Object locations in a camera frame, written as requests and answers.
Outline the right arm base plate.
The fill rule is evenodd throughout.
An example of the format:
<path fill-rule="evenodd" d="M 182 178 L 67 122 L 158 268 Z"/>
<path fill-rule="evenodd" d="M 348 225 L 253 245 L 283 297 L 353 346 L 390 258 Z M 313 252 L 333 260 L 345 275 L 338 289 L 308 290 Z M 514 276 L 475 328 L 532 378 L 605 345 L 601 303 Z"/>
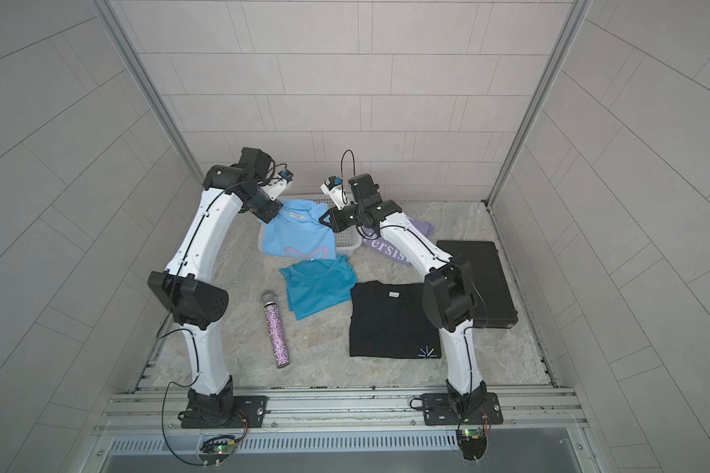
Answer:
<path fill-rule="evenodd" d="M 420 410 L 426 426 L 497 426 L 504 423 L 501 404 L 496 393 L 487 392 L 474 399 L 471 407 L 460 412 L 459 403 L 449 394 L 424 393 L 411 400 L 411 407 Z"/>

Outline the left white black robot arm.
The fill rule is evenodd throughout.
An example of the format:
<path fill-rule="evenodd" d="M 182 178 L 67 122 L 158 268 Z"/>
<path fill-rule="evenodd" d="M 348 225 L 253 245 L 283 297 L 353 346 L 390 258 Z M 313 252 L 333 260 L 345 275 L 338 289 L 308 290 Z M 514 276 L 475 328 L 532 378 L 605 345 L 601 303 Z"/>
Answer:
<path fill-rule="evenodd" d="M 251 212 L 269 223 L 282 208 L 278 197 L 291 184 L 292 175 L 284 169 L 274 177 L 274 170 L 270 155 L 247 147 L 238 163 L 212 167 L 175 256 L 165 270 L 153 271 L 148 277 L 148 287 L 179 325 L 189 349 L 187 409 L 179 414 L 184 429 L 228 427 L 237 418 L 220 327 L 230 297 L 211 281 L 218 252 L 234 219 Z"/>

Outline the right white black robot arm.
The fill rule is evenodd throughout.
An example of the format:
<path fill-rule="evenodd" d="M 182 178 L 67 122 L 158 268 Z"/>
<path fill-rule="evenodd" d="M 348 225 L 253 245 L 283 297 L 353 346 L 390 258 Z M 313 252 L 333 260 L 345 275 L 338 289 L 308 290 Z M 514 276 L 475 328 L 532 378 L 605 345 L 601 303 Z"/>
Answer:
<path fill-rule="evenodd" d="M 422 307 L 428 320 L 439 329 L 443 356 L 448 363 L 448 402 L 455 421 L 469 424 L 483 414 L 488 391 L 478 368 L 473 347 L 476 310 L 483 304 L 469 260 L 453 256 L 421 234 L 402 207 L 382 199 L 379 186 L 368 173 L 348 181 L 351 196 L 340 177 L 321 185 L 333 207 L 319 221 L 340 233 L 363 229 L 367 236 L 383 238 L 401 252 L 424 278 Z"/>

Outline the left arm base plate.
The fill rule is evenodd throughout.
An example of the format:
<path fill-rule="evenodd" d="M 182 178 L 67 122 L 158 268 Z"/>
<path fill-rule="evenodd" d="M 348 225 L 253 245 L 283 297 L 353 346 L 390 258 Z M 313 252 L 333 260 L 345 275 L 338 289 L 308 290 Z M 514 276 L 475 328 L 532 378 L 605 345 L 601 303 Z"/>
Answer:
<path fill-rule="evenodd" d="M 198 407 L 193 401 L 187 404 L 187 409 L 181 411 L 177 418 L 183 429 L 242 429 L 244 427 L 260 428 L 263 423 L 266 396 L 240 396 L 234 399 L 234 404 L 228 408 L 214 410 Z"/>

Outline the black t-shirt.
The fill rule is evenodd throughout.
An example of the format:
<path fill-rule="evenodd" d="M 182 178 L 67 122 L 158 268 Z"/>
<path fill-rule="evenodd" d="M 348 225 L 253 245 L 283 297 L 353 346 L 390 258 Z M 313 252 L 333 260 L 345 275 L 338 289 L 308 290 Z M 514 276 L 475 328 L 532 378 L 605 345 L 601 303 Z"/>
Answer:
<path fill-rule="evenodd" d="M 351 357 L 440 359 L 439 330 L 426 317 L 420 284 L 356 284 L 350 291 Z"/>

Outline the teal t-shirt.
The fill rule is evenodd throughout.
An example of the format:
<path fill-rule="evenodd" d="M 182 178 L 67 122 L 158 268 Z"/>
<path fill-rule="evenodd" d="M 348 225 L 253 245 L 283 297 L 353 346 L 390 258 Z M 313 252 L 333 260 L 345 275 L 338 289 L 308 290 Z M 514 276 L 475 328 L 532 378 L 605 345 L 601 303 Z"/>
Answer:
<path fill-rule="evenodd" d="M 349 258 L 308 260 L 279 270 L 286 283 L 289 311 L 295 319 L 320 313 L 351 299 L 358 278 Z"/>

